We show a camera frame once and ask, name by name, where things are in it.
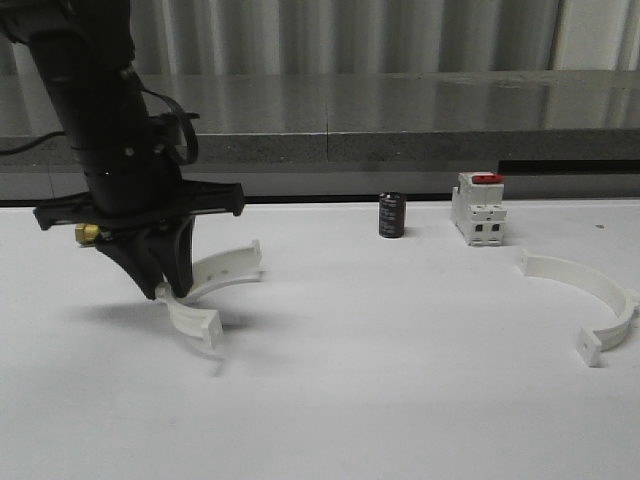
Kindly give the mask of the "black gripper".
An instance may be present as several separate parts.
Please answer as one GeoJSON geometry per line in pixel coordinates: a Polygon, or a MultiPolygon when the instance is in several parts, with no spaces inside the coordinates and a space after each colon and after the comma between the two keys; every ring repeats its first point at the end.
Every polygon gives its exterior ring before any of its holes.
{"type": "Polygon", "coordinates": [[[166,222],[152,230],[152,254],[143,231],[112,232],[109,237],[100,235],[95,240],[95,248],[116,262],[150,300],[156,299],[156,287],[163,275],[177,297],[185,297],[193,286],[195,217],[190,215],[238,216],[244,208],[244,192],[239,183],[191,180],[182,181],[167,198],[155,199],[144,207],[129,205],[124,196],[114,200],[120,210],[110,212],[98,206],[90,193],[83,192],[46,200],[34,209],[34,216],[43,230],[79,223],[107,230],[135,229],[166,222]]]}

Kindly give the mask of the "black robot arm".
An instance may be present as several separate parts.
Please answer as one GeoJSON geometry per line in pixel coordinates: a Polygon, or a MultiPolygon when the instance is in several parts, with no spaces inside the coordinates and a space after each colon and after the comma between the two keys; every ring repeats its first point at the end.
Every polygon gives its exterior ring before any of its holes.
{"type": "Polygon", "coordinates": [[[196,161],[192,117],[175,101],[150,115],[147,89],[133,67],[126,1],[5,1],[1,32],[25,45],[87,184],[81,194],[35,209],[42,229],[98,228],[95,248],[116,262],[143,294],[167,282],[175,295],[193,286],[197,216],[239,215],[242,187],[186,180],[196,161]]]}

